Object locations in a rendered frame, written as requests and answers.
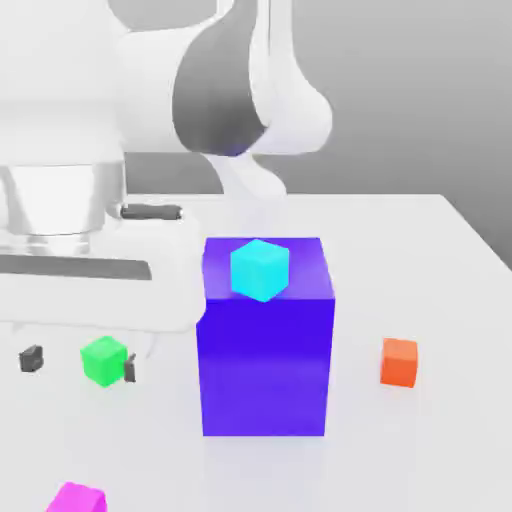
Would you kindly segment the small magenta cube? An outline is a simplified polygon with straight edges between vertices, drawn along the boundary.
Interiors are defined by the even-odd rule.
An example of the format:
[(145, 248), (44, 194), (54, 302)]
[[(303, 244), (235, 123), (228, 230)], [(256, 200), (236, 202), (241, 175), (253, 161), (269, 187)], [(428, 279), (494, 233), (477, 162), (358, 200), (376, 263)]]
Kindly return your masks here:
[(106, 495), (100, 489), (66, 482), (45, 512), (107, 512)]

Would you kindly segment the large purple box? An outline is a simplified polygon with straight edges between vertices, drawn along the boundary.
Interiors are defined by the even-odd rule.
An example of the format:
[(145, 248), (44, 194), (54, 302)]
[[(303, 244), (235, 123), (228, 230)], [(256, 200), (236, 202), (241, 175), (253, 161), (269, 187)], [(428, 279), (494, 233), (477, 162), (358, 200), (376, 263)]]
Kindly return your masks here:
[(230, 254), (245, 238), (209, 238), (206, 310), (196, 327), (206, 436), (325, 432), (335, 294), (318, 238), (276, 238), (288, 287), (266, 303), (232, 291)]

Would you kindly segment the small green cube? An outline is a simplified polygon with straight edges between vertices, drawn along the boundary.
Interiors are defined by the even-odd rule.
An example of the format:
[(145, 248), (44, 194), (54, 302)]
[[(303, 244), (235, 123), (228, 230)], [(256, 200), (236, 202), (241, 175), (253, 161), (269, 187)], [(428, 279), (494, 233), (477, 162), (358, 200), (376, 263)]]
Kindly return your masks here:
[(128, 348), (111, 336), (95, 339), (80, 350), (84, 374), (102, 387), (124, 377)]

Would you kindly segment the small orange cube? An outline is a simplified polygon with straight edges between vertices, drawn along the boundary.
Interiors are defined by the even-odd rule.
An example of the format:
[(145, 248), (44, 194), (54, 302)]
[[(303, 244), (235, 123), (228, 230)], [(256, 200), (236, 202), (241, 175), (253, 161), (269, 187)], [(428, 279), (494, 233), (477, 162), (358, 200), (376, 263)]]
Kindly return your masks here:
[(385, 338), (382, 345), (380, 383), (413, 388), (418, 372), (415, 341)]

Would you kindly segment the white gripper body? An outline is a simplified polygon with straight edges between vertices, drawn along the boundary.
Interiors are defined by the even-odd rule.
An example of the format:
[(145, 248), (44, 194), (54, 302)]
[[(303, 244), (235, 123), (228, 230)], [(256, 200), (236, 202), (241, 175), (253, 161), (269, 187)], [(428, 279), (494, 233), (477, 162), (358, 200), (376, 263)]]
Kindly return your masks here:
[(203, 246), (136, 259), (0, 254), (0, 321), (179, 332), (203, 315)]

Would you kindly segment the small cyan cube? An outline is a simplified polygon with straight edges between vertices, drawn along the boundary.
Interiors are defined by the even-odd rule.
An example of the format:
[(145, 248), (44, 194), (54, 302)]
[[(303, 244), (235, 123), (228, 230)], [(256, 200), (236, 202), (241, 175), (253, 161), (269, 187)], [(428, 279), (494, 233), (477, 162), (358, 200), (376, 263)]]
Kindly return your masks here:
[(265, 303), (289, 285), (288, 248), (253, 239), (231, 252), (231, 291)]

